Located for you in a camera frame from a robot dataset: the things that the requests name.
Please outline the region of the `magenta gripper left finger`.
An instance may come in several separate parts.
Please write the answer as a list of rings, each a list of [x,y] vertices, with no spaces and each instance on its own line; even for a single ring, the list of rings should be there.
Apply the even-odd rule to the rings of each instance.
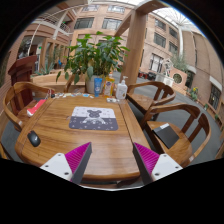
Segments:
[[[41,169],[79,185],[91,153],[92,144],[88,142],[66,154],[55,154]]]

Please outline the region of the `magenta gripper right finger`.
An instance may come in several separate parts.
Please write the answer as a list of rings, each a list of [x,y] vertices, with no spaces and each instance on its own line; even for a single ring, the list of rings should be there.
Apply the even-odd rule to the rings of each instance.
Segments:
[[[133,143],[133,154],[144,185],[182,169],[168,154],[157,154],[136,142]]]

